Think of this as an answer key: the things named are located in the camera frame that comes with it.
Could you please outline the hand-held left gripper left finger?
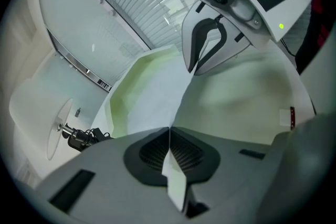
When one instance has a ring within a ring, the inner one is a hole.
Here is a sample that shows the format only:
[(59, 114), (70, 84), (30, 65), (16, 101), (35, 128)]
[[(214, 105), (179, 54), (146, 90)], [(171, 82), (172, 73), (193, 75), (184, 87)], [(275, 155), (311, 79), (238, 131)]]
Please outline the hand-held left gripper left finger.
[(37, 192), (60, 224), (179, 224), (184, 215), (167, 195), (162, 164), (168, 128), (107, 139), (47, 176)]

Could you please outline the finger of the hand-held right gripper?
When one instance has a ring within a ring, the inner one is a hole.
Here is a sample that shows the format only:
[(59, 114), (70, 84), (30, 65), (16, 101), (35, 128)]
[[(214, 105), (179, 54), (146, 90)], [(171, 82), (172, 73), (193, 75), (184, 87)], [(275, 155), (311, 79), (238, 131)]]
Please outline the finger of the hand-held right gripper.
[(217, 28), (218, 11), (204, 2), (196, 2), (182, 23), (182, 53), (189, 73), (196, 66), (207, 34)]

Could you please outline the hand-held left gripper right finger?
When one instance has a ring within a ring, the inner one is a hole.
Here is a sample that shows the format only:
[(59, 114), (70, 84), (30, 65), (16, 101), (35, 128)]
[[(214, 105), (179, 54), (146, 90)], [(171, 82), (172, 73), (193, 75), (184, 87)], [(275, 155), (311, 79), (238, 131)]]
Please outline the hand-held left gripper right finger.
[(260, 205), (285, 150), (285, 134), (270, 145), (171, 128), (171, 147), (187, 177), (187, 224), (261, 224)]

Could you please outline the light green mat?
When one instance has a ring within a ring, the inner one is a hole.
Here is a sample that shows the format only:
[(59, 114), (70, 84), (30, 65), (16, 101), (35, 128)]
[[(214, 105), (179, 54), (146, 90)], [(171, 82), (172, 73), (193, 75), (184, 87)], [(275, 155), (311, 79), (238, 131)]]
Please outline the light green mat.
[[(173, 46), (138, 57), (116, 82), (92, 127), (112, 137), (128, 135), (128, 114), (158, 68), (181, 56)], [(172, 126), (232, 140), (270, 144), (281, 132), (314, 117), (295, 67), (277, 47), (248, 47), (217, 69), (192, 79)]]

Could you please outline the grey cloth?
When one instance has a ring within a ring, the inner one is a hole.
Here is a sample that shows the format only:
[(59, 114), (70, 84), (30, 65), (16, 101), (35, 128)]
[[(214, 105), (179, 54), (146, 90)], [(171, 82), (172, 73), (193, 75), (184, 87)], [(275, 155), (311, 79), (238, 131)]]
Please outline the grey cloth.
[[(187, 71), (181, 56), (160, 66), (128, 114), (128, 134), (171, 128), (191, 79), (192, 74)], [(159, 174), (167, 180), (167, 195), (181, 212), (186, 195), (186, 176), (173, 156), (171, 137), (168, 130)]]

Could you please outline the person's black printed t-shirt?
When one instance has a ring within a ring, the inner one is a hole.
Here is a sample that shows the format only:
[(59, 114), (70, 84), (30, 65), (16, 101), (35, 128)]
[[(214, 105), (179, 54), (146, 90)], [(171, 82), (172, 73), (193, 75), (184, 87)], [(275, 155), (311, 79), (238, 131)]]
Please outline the person's black printed t-shirt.
[(297, 72), (302, 74), (329, 37), (336, 19), (333, 0), (312, 0), (310, 20), (303, 43), (295, 56)]

